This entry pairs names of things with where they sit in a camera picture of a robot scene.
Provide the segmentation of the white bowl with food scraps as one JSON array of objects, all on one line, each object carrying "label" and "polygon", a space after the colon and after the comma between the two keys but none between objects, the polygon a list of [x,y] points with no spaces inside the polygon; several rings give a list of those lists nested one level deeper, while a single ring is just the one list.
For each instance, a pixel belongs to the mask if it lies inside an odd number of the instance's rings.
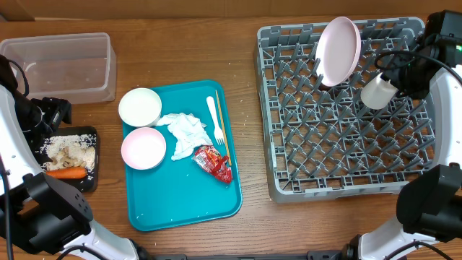
[{"label": "white bowl with food scraps", "polygon": [[133,127],[154,126],[160,119],[162,101],[148,88],[136,88],[127,92],[118,105],[121,120]]}]

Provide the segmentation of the pink bowl with food scraps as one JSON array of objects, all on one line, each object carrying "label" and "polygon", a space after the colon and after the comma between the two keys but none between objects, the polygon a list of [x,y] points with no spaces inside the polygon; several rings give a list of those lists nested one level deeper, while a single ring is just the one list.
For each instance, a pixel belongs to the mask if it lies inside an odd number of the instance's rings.
[{"label": "pink bowl with food scraps", "polygon": [[164,136],[156,129],[142,127],[131,131],[121,145],[121,156],[127,166],[135,170],[157,167],[166,154]]}]

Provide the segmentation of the pink round plate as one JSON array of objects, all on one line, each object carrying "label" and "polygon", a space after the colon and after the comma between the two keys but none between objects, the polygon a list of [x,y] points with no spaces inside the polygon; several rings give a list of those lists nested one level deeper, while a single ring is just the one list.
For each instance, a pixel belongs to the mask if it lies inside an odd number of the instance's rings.
[{"label": "pink round plate", "polygon": [[349,78],[359,61],[361,44],[359,29],[349,18],[337,17],[327,24],[315,52],[322,85],[333,87]]}]

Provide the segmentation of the orange carrot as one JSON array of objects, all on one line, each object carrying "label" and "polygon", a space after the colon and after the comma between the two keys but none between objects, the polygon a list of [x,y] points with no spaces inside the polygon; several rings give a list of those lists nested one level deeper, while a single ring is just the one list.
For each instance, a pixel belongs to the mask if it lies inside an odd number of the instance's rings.
[{"label": "orange carrot", "polygon": [[83,167],[49,170],[46,173],[57,179],[80,179],[87,176],[87,170]]}]

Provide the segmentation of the white plastic cup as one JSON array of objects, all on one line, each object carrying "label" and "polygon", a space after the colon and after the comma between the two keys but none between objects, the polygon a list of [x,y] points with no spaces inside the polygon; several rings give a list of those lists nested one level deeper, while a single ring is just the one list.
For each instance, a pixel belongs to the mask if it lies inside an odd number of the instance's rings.
[{"label": "white plastic cup", "polygon": [[364,105],[374,110],[386,107],[398,91],[390,83],[390,80],[385,81],[381,76],[382,74],[379,73],[362,88],[360,93],[360,98]]}]

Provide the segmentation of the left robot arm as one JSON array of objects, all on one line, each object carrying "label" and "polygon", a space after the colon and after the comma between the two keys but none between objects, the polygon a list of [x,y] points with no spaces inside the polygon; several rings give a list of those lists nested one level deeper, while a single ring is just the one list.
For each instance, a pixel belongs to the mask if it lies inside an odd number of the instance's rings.
[{"label": "left robot arm", "polygon": [[1,236],[8,258],[17,246],[60,259],[150,259],[143,247],[95,221],[77,188],[41,168],[33,152],[60,123],[71,123],[71,103],[27,99],[29,92],[17,89],[13,69],[18,66],[1,57]]}]

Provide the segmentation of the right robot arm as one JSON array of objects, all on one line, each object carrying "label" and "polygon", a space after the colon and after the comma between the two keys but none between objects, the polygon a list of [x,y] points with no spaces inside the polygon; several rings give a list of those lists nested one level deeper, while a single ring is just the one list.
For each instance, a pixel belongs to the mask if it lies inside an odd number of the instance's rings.
[{"label": "right robot arm", "polygon": [[368,108],[384,108],[393,97],[427,98],[433,106],[436,147],[430,169],[406,184],[396,215],[376,230],[357,235],[337,259],[405,259],[436,243],[461,237],[461,13],[427,18],[415,51],[389,51],[375,58],[381,73],[361,91]]}]

